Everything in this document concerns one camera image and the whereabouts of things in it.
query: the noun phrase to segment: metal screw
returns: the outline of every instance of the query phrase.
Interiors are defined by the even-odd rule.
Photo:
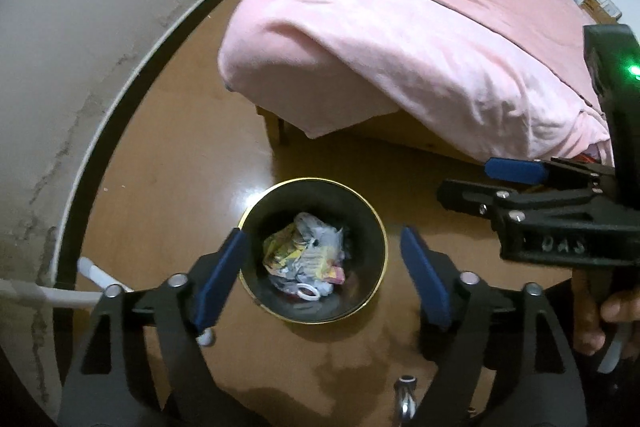
[[[124,290],[122,289],[122,286],[120,286],[119,284],[111,284],[107,286],[107,288],[105,288],[104,295],[112,299],[120,295],[123,291]]]
[[[412,391],[415,391],[418,379],[412,377],[412,375],[402,375],[402,377],[398,378],[398,383],[404,383],[405,385],[410,386]]]
[[[460,280],[469,286],[476,285],[480,282],[478,275],[473,272],[462,272],[460,274]]]
[[[536,284],[534,282],[529,282],[524,286],[525,291],[529,295],[533,295],[535,297],[540,297],[542,295],[542,286],[540,284]]]
[[[510,210],[509,217],[518,223],[524,221],[525,215],[521,210]]]
[[[184,273],[176,273],[169,277],[167,282],[172,288],[179,288],[180,286],[187,284],[188,280],[189,278]]]

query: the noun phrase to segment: white pipe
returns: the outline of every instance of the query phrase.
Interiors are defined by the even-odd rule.
[[[25,306],[49,304],[55,308],[93,308],[101,292],[78,292],[38,286],[33,282],[0,279],[0,298]]]
[[[133,290],[127,285],[121,283],[117,279],[114,279],[107,272],[96,266],[91,259],[81,257],[78,259],[78,273],[84,275],[87,279],[94,282],[98,287],[105,289],[112,284],[119,284],[124,291],[132,292]]]
[[[107,272],[98,267],[91,259],[87,257],[80,257],[78,259],[78,272],[84,275],[87,279],[94,282],[100,288],[105,289],[112,284],[119,284],[124,291],[132,292],[133,290],[127,285],[121,283],[117,279],[114,279]],[[203,347],[212,346],[215,341],[215,335],[211,328],[207,328],[196,338],[198,344]]]

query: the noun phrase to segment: wooden floor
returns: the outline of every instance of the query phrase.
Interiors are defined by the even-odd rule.
[[[399,256],[402,225],[431,248],[493,285],[543,285],[566,272],[507,264],[489,223],[439,208],[447,177],[480,180],[477,166],[336,133],[271,150],[262,118],[225,90],[216,55],[239,0],[225,0],[162,72],[122,138],[98,194],[83,254],[135,289],[154,287],[217,250],[244,208],[270,185],[322,176],[364,195],[382,217],[390,263],[378,297],[353,317],[318,327],[288,325],[234,287],[213,348],[204,350],[218,384],[275,426],[387,426],[393,383],[418,377],[422,396],[435,367],[417,352],[418,298]],[[79,280],[80,289],[94,289]],[[159,394],[168,392],[159,349],[149,350]],[[481,386],[478,401],[486,395]]]

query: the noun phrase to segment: trash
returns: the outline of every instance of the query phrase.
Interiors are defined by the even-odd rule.
[[[345,281],[343,235],[343,230],[300,212],[293,223],[263,243],[263,264],[271,283],[306,301],[330,295],[334,284]]]

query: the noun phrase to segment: finger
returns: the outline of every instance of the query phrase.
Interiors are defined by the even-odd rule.
[[[571,277],[571,290],[574,295],[589,293],[589,278],[585,270],[574,269]]]
[[[622,349],[620,358],[637,360],[638,356],[640,356],[640,324],[636,323],[634,324],[634,334],[628,344]]]
[[[574,349],[591,356],[602,349],[605,340],[598,305],[588,294],[578,296],[574,299]]]
[[[594,355],[605,343],[604,331],[600,328],[600,311],[589,293],[587,274],[574,270],[572,277],[574,292],[574,349],[584,355]]]
[[[640,321],[640,287],[610,296],[600,308],[600,314],[610,323]]]

